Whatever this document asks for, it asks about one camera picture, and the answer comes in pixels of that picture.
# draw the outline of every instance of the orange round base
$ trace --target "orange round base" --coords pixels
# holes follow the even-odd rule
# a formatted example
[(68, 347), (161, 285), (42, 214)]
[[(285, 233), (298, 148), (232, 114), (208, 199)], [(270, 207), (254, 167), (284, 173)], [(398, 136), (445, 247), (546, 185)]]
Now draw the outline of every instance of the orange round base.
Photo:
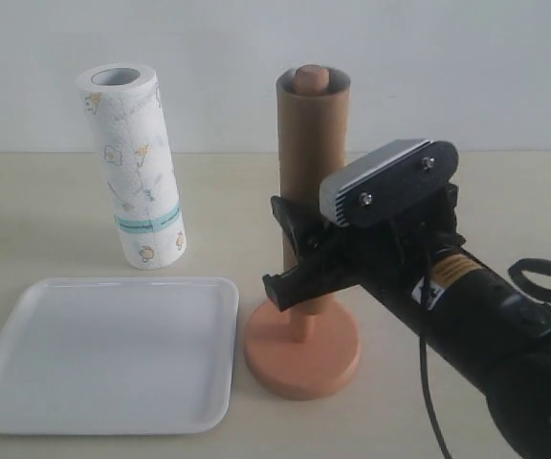
[(332, 301), (315, 316), (306, 342), (291, 340), (289, 315), (267, 301), (248, 320), (244, 354), (254, 376), (277, 395), (311, 400), (334, 394), (350, 382), (361, 354), (354, 318)]

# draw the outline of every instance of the paper towel roll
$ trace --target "paper towel roll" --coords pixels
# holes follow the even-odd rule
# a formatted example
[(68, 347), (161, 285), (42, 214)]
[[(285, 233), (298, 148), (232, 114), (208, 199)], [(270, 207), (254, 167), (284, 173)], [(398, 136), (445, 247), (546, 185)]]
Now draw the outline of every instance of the paper towel roll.
[(170, 265), (187, 247), (159, 82), (146, 65), (104, 65), (77, 78), (114, 207), (135, 268)]

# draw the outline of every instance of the robotic arm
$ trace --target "robotic arm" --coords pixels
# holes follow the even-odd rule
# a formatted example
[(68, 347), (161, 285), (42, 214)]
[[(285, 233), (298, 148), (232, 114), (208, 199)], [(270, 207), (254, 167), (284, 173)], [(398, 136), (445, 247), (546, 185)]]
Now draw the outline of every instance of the robotic arm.
[(522, 458), (551, 459), (551, 290), (524, 275), (551, 262), (515, 264), (517, 290), (463, 249), (457, 166), (449, 142), (395, 141), (324, 179), (320, 214), (273, 197), (298, 264), (265, 290), (286, 311), (362, 286), (486, 397)]

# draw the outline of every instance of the white tray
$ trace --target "white tray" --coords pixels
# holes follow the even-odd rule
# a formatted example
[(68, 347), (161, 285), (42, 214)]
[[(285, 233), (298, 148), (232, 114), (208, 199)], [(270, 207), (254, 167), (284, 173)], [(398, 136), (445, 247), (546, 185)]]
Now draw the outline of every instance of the white tray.
[(33, 285), (0, 334), (0, 433), (214, 427), (229, 406), (238, 299), (213, 277)]

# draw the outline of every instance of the table surface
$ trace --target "table surface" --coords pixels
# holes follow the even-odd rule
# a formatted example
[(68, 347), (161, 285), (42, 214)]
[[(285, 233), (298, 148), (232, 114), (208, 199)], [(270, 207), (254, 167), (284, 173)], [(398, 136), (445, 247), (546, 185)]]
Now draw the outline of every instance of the table surface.
[[(19, 295), (55, 276), (218, 275), (240, 291), (241, 331), (263, 299), (261, 276), (281, 269), (269, 198), (276, 155), (175, 155), (188, 248), (152, 272), (129, 266), (98, 164), (88, 154), (0, 154), (0, 330)], [(551, 153), (462, 153), (459, 230), (501, 275), (523, 256), (551, 258)], [(439, 459), (421, 394), (416, 337), (360, 288), (338, 294), (358, 320), (355, 380), (327, 399), (282, 400), (235, 355), (231, 404), (220, 425), (180, 437), (7, 437), (0, 457)], [(482, 396), (430, 353), (430, 382), (451, 452), (513, 459)]]

